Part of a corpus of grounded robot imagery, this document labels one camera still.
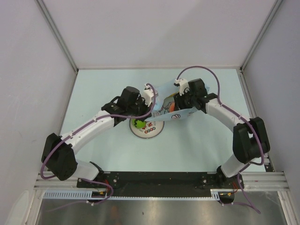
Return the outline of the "green fake watermelon ball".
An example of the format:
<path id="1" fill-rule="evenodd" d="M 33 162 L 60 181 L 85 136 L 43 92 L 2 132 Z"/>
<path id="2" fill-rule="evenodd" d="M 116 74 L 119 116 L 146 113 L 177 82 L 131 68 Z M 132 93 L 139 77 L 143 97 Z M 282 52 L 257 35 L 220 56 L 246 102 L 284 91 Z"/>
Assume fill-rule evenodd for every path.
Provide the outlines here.
<path id="1" fill-rule="evenodd" d="M 138 120 L 138 119 L 132 119 L 131 125 L 137 129 L 143 129 L 146 127 L 146 121 Z"/>

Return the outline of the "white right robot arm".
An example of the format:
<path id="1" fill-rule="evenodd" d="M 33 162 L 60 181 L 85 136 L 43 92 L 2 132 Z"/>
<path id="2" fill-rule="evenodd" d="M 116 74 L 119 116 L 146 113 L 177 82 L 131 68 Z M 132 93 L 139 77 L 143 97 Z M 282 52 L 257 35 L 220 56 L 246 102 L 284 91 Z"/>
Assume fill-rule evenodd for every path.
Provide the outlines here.
<path id="1" fill-rule="evenodd" d="M 233 154 L 217 168 L 216 182 L 221 188 L 233 183 L 233 177 L 253 159 L 261 158 L 270 151 L 270 142 L 264 121 L 260 117 L 245 118 L 230 107 L 220 102 L 215 93 L 208 93 L 202 79 L 187 81 L 176 79 L 174 85 L 179 92 L 174 95 L 176 111 L 195 108 L 224 124 L 233 134 Z"/>

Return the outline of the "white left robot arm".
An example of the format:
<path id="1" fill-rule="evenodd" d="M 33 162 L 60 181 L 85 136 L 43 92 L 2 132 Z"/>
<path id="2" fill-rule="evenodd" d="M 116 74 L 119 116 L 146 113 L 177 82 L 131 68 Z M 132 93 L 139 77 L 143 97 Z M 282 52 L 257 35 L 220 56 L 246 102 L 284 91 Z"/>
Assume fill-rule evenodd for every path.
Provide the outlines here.
<path id="1" fill-rule="evenodd" d="M 126 119 L 146 120 L 151 116 L 155 103 L 155 89 L 151 84 L 146 84 L 143 92 L 127 86 L 120 96 L 102 106 L 92 119 L 80 127 L 63 135 L 48 135 L 41 159 L 41 178 L 48 179 L 44 175 L 44 169 L 47 168 L 53 173 L 52 178 L 64 181 L 77 177 L 87 180 L 95 188 L 101 186 L 104 178 L 100 168 L 93 162 L 77 160 L 76 154 L 97 135 Z"/>

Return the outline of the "light blue cartoon plastic bag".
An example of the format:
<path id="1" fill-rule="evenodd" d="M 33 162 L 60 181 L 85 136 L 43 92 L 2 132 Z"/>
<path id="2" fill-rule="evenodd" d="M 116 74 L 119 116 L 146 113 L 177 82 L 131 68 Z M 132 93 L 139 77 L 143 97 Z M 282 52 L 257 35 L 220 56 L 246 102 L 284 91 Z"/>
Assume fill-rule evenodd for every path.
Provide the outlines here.
<path id="1" fill-rule="evenodd" d="M 169 121 L 176 119 L 185 119 L 192 115 L 193 113 L 201 110 L 200 98 L 205 97 L 208 94 L 208 88 L 204 84 L 203 80 L 198 78 L 188 81 L 190 91 L 197 95 L 199 102 L 199 110 L 196 108 L 175 110 L 174 112 L 169 112 L 169 105 L 174 102 L 174 97 L 168 97 L 173 93 L 179 93 L 179 88 L 174 85 L 174 80 L 171 80 L 161 86 L 155 87 L 158 91 L 157 101 L 151 112 L 151 117 L 147 118 L 147 121 Z"/>

